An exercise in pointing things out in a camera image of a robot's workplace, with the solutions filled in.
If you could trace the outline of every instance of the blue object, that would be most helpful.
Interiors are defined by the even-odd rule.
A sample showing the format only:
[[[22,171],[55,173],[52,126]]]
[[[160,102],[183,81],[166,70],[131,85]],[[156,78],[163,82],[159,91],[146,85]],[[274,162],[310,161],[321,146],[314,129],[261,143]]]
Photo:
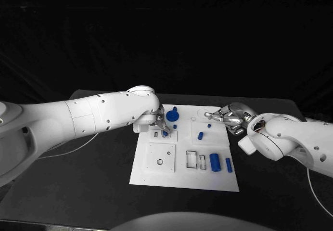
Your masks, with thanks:
[[[221,171],[221,160],[219,160],[219,155],[216,153],[212,153],[209,155],[210,159],[210,166],[212,166],[212,171],[219,172]]]
[[[200,131],[197,139],[202,140],[203,139],[203,132]]]
[[[174,122],[179,119],[177,107],[173,107],[172,111],[167,112],[166,119],[170,122]]]
[[[226,161],[228,172],[232,172],[231,159],[226,158],[225,161]]]

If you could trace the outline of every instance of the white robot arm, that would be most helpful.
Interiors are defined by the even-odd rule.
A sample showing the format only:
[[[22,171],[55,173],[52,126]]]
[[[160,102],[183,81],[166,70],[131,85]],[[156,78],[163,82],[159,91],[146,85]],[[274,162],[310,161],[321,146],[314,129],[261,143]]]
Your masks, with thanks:
[[[157,125],[170,133],[163,106],[147,86],[53,103],[0,102],[0,186],[63,142],[131,124],[134,132]]]
[[[258,150],[272,160],[293,156],[310,170],[333,177],[333,124],[301,122],[284,114],[258,115],[242,103],[205,116],[223,122],[234,135],[246,130],[238,145],[248,155]]]

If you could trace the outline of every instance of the white cable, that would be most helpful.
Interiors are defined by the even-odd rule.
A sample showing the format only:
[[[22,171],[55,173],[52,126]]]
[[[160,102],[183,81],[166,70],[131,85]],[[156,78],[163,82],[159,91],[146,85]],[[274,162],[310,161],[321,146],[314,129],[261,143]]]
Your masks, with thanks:
[[[73,149],[73,150],[69,151],[68,153],[56,154],[56,155],[49,155],[49,156],[45,156],[45,157],[37,158],[37,160],[40,160],[40,159],[43,159],[43,158],[49,158],[49,157],[56,157],[56,156],[61,156],[61,155],[66,155],[66,154],[75,152],[76,150],[79,150],[79,149],[92,141],[92,139],[95,138],[97,135],[98,135],[98,133],[94,135],[94,137],[91,138],[91,140],[89,140],[81,147],[78,147],[76,149]]]
[[[313,189],[313,185],[311,185],[311,180],[310,180],[310,174],[308,174],[308,168],[307,168],[307,179],[308,179],[308,184],[310,184],[310,188],[311,188],[311,191],[313,191],[313,195],[314,195],[314,198],[319,202],[319,204],[321,205],[324,211],[330,214],[330,216],[333,217],[332,213],[327,211],[324,205],[320,203],[319,199],[317,199],[317,196],[316,196],[316,193],[314,193],[314,189]]]

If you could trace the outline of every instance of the white base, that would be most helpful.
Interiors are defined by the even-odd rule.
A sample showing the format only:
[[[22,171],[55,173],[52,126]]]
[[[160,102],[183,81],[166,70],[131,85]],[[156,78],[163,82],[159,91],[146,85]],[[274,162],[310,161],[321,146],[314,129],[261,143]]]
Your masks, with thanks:
[[[150,126],[148,130],[156,130],[159,133],[157,139],[154,139],[154,132],[143,132],[138,135],[135,157],[133,162],[130,184],[135,185],[150,185],[150,186],[163,186],[174,188],[190,188],[190,189],[205,189],[205,190],[218,190],[218,191],[232,191],[239,192],[238,180],[235,174],[235,168],[232,164],[232,173],[228,173],[225,159],[231,159],[231,150],[229,150],[229,140],[226,134],[225,125],[215,121],[208,120],[202,115],[205,112],[215,112],[219,110],[219,107],[206,107],[206,106],[187,106],[187,105],[169,105],[164,104],[166,112],[172,108],[177,107],[179,120],[174,122],[166,121],[166,124],[173,131],[177,131],[177,138],[161,138],[160,130],[157,126]],[[197,129],[205,129],[203,139],[197,140]],[[150,153],[150,145],[156,143],[154,150],[156,155]],[[150,167],[147,169],[147,158],[169,158],[164,157],[164,148],[163,143],[174,144],[174,171],[166,172],[166,169],[159,167]],[[197,168],[186,168],[186,151],[196,151],[197,157]],[[221,159],[222,170],[213,172],[210,168],[209,154],[218,153]],[[206,170],[200,170],[200,159],[199,155],[205,155],[205,166]]]

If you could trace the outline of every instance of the white board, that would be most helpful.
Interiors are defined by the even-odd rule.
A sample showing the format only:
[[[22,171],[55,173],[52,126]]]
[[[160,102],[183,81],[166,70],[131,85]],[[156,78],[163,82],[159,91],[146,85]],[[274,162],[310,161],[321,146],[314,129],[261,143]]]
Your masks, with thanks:
[[[234,164],[232,173],[229,173],[225,163],[226,158],[231,159],[232,163],[226,128],[221,122],[208,120],[203,116],[205,112],[215,112],[219,107],[164,104],[166,113],[174,106],[180,115],[179,120],[166,121],[172,130],[172,137],[161,137],[157,126],[150,126],[148,132],[138,135],[130,184],[239,192]],[[203,132],[203,139],[197,140],[200,131]],[[173,148],[174,156],[172,156],[172,151],[167,154],[167,149],[173,150]],[[196,152],[197,168],[186,167],[187,151]],[[219,155],[222,167],[219,172],[213,172],[210,168],[209,154],[212,153]],[[205,156],[206,170],[200,169],[203,162],[200,156]]]

